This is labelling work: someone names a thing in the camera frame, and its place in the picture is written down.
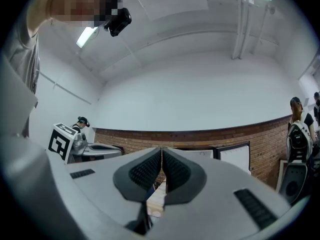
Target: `white wall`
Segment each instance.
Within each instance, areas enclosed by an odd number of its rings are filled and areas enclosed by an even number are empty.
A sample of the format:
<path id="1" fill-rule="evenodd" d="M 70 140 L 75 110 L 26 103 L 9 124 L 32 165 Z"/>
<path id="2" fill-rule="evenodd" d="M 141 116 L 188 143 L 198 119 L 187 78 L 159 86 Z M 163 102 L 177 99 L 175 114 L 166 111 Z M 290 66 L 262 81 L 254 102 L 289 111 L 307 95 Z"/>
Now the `white wall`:
<path id="1" fill-rule="evenodd" d="M 194 53 L 107 83 L 92 125 L 136 131 L 237 127 L 290 115 L 294 95 L 271 58 Z"/>
<path id="2" fill-rule="evenodd" d="M 277 61 L 290 78 L 298 80 L 314 59 L 320 43 L 305 17 L 292 19 L 286 24 L 287 27 L 279 28 L 278 32 L 280 51 Z"/>
<path id="3" fill-rule="evenodd" d="M 316 83 L 318 84 L 318 86 L 320 86 L 320 55 L 318 55 L 318 63 L 319 63 L 319 66 L 318 67 L 315 66 L 315 67 L 317 67 L 317 69 L 316 69 L 315 73 L 313 74 L 313 77 L 314 77 Z"/>
<path id="4" fill-rule="evenodd" d="M 305 73 L 299 80 L 301 89 L 306 98 L 308 98 L 307 106 L 313 105 L 315 103 L 314 95 L 315 92 L 319 92 L 319 86 L 316 79 L 309 72 Z"/>
<path id="5" fill-rule="evenodd" d="M 39 57 L 38 105 L 30 114 L 29 134 L 31 140 L 47 148 L 53 124 L 70 126 L 79 116 L 91 123 L 103 85 L 49 28 L 39 33 Z M 93 142 L 92 127 L 82 131 Z"/>

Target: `white ceiling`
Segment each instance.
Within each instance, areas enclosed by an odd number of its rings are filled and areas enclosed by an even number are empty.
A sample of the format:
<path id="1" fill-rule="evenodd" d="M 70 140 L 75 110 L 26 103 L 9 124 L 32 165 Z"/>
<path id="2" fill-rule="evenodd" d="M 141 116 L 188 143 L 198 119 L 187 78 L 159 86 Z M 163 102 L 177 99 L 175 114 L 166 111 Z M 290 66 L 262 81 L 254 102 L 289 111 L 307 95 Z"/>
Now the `white ceiling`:
<path id="1" fill-rule="evenodd" d="M 246 53 L 252 51 L 257 41 L 266 3 L 274 6 L 275 1 L 254 0 Z M 129 9 L 132 23 L 117 37 L 98 28 L 82 49 L 76 41 L 84 27 L 55 21 L 45 28 L 105 82 L 168 57 L 207 51 L 232 54 L 237 37 L 237 0 L 123 0 L 123 6 Z M 277 7 L 274 14 L 266 15 L 256 54 L 275 57 L 280 47 L 277 32 L 284 20 Z M 39 38 L 49 37 L 40 33 Z"/>

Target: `person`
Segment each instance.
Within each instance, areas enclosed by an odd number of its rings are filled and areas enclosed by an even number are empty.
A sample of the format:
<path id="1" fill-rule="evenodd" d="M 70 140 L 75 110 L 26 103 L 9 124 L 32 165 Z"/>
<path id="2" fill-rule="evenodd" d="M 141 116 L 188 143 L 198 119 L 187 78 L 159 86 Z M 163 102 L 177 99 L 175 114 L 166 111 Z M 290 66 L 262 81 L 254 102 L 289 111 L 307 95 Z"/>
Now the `person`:
<path id="1" fill-rule="evenodd" d="M 317 142 L 317 139 L 315 135 L 314 120 L 312 116 L 304 111 L 301 101 L 298 97 L 293 97 L 290 100 L 290 107 L 292 110 L 292 117 L 288 123 L 288 130 L 293 122 L 298 120 L 304 122 L 307 125 L 312 141 L 315 144 Z"/>
<path id="2" fill-rule="evenodd" d="M 101 26 L 117 6 L 117 0 L 30 0 L 12 27 L 1 52 L 35 94 L 40 70 L 39 28 L 50 20 L 83 27 Z M 29 119 L 22 135 L 29 136 Z"/>
<path id="3" fill-rule="evenodd" d="M 90 123 L 88 122 L 88 119 L 86 119 L 83 116 L 78 117 L 78 122 L 70 126 L 73 130 L 76 130 L 78 134 L 81 133 L 81 129 L 85 127 L 90 127 Z M 89 156 L 83 156 L 83 155 L 74 155 L 73 156 L 74 161 L 76 163 L 81 163 L 81 162 L 88 162 L 91 161 L 92 159 Z"/>
<path id="4" fill-rule="evenodd" d="M 73 125 L 71 125 L 71 128 L 76 130 L 79 134 L 81 133 L 81 129 L 83 129 L 85 127 L 90 127 L 90 123 L 83 116 L 79 116 L 78 117 L 78 122 L 73 124 Z"/>
<path id="5" fill-rule="evenodd" d="M 315 105 L 313 108 L 313 113 L 314 113 L 314 118 L 318 123 L 318 126 L 320 126 L 320 122 L 319 122 L 319 108 L 320 108 L 320 95 L 319 92 L 315 92 L 314 93 L 314 101 L 315 101 Z"/>

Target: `ponytail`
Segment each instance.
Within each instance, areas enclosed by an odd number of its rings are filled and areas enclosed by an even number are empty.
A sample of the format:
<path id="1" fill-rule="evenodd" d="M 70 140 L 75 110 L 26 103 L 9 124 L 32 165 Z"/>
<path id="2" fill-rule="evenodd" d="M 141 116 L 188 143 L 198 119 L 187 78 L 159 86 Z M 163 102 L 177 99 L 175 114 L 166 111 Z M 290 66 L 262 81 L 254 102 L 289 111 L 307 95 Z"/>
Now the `ponytail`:
<path id="1" fill-rule="evenodd" d="M 302 106 L 300 102 L 296 102 L 294 99 L 291 100 L 292 108 L 292 122 L 301 120 Z"/>

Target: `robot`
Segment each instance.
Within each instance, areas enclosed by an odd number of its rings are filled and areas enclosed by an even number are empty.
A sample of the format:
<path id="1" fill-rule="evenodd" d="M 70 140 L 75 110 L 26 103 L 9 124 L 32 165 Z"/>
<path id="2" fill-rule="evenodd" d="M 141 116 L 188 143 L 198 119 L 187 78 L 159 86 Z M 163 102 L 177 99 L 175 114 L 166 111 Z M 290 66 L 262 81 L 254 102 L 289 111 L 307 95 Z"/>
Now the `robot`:
<path id="1" fill-rule="evenodd" d="M 112 145 L 88 143 L 84 133 L 78 133 L 63 123 L 53 125 L 48 150 L 58 153 L 64 164 L 74 163 L 75 156 L 109 159 L 122 155 L 122 150 Z"/>
<path id="2" fill-rule="evenodd" d="M 279 194 L 294 205 L 311 194 L 314 180 L 318 176 L 319 163 L 312 155 L 313 142 L 307 126 L 299 121 L 294 122 L 290 127 L 286 145 L 288 165 Z"/>
<path id="3" fill-rule="evenodd" d="M 174 148 L 65 166 L 56 152 L 4 135 L 0 152 L 15 200 L 52 239 L 269 239 L 309 200 L 291 207 L 240 168 Z M 164 215 L 152 224 L 146 196 L 161 164 L 168 191 Z"/>

